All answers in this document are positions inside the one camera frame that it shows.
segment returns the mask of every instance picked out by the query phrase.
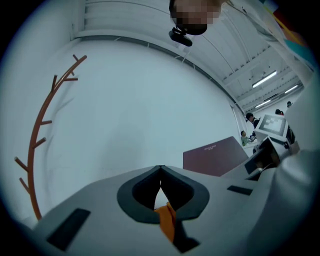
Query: fluorescent light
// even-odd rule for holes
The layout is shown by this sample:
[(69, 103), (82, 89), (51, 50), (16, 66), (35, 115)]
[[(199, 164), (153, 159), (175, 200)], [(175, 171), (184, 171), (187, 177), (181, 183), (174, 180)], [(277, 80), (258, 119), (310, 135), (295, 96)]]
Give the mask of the fluorescent light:
[(254, 83), (252, 85), (253, 88), (256, 88), (257, 86), (261, 85), (263, 82), (267, 81), (268, 79), (274, 77), (277, 74), (277, 71), (273, 71), (271, 74), (268, 74), (265, 78), (262, 78), (260, 81)]
[(259, 107), (263, 106), (264, 104), (269, 103), (270, 101), (271, 101), (271, 99), (265, 101), (264, 103), (261, 103), (260, 105), (256, 106), (255, 108), (259, 108)]
[(287, 94), (288, 92), (291, 92), (292, 90), (296, 89), (297, 87), (298, 87), (298, 85), (292, 87), (291, 89), (287, 90), (287, 91), (285, 92), (285, 94)]

